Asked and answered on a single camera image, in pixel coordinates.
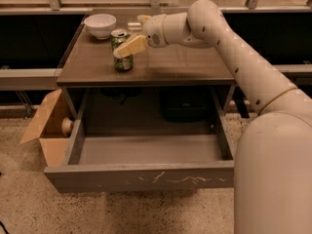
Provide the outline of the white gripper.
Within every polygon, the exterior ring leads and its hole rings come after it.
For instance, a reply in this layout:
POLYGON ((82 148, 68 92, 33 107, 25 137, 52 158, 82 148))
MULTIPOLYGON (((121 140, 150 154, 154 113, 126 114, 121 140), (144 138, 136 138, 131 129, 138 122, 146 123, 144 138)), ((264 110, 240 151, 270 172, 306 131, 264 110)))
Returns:
POLYGON ((123 59, 130 55, 143 52, 147 46, 162 48, 167 46, 164 33, 166 15, 148 16, 139 15, 137 20, 142 25, 142 34, 133 35, 113 51, 113 56, 123 59))

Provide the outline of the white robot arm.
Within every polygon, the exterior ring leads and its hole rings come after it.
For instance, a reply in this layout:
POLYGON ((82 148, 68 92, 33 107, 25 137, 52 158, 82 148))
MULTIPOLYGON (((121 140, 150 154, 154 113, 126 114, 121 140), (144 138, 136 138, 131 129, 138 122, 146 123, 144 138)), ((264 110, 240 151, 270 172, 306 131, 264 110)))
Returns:
POLYGON ((187 12, 141 16, 142 31, 114 50, 207 45, 217 50, 257 113, 234 158, 235 234, 312 234, 312 99, 198 0, 187 12))

